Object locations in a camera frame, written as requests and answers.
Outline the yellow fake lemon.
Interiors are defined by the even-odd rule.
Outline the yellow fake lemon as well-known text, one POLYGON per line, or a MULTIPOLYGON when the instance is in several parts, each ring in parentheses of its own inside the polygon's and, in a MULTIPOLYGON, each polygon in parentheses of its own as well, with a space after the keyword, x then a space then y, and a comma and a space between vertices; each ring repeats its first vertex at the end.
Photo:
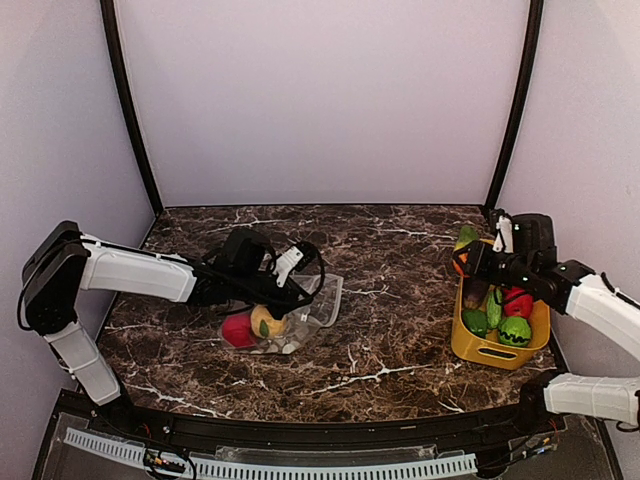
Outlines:
POLYGON ((275 319, 265 306, 258 305, 251 311, 250 327, 255 337, 273 339, 285 333, 287 320, 286 318, 275 319))

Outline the clear polka dot zip bag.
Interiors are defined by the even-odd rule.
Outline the clear polka dot zip bag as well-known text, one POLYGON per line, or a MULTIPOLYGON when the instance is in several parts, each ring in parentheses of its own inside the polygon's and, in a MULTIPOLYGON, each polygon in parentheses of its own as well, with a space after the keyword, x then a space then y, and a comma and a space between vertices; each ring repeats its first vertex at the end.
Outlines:
POLYGON ((301 349, 320 329, 334 325, 338 318, 344 278, 339 275, 327 274, 324 285, 312 303, 287 313, 283 318, 287 320, 287 328, 282 336, 273 339, 255 337, 253 347, 236 349, 219 337, 224 348, 244 352, 252 355, 290 355, 301 349))

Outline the orange fake fruit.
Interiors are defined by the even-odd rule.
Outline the orange fake fruit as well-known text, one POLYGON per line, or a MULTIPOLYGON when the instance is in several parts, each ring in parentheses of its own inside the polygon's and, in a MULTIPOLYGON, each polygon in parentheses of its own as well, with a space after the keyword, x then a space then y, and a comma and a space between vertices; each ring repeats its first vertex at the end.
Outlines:
POLYGON ((453 254, 452 254, 452 263, 455 271, 461 276, 466 277, 464 269, 462 266, 466 263, 468 259, 468 249, 467 247, 474 241, 479 240, 478 232, 469 225, 464 225, 461 227, 459 231, 458 239, 456 240, 453 254))

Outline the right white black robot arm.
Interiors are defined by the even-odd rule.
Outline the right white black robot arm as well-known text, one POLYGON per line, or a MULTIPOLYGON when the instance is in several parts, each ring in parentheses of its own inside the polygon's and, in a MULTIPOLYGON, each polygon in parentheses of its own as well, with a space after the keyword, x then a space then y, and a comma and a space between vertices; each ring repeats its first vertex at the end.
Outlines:
MULTIPOLYGON (((455 249, 462 282, 519 287, 561 315, 598 330, 633 357, 639 355, 639 303, 614 287, 605 273, 557 259, 552 219, 544 214, 490 214, 495 241, 475 239, 455 249)), ((546 371, 520 390, 510 424, 534 432, 553 414, 578 414, 639 428, 639 380, 546 371)))

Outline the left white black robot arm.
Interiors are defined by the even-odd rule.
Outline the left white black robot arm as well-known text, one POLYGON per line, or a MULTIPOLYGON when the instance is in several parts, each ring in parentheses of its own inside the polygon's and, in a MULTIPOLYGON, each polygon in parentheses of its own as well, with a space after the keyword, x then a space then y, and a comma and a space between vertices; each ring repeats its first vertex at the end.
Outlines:
POLYGON ((23 267, 17 323, 49 344, 93 404, 103 407, 107 425, 131 436, 141 427, 140 412, 127 403, 124 385, 81 324, 79 291, 124 292, 197 307, 241 302, 280 320, 320 292, 307 291, 292 272, 322 261, 309 242, 278 254, 267 237, 245 227, 232 230, 220 249, 197 260, 105 242, 63 221, 23 267))

